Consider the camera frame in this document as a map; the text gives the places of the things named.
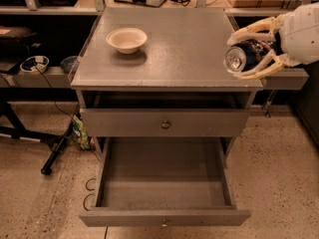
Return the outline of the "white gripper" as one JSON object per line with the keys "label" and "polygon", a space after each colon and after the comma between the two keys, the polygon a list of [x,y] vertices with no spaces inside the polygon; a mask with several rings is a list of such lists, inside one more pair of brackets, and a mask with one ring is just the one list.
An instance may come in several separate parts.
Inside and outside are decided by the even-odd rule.
{"label": "white gripper", "polygon": [[270,50],[253,69],[240,72],[241,80],[261,79],[286,67],[319,61],[319,3],[301,5],[294,11],[268,17],[233,32],[229,46],[246,40],[278,42],[282,51]]}

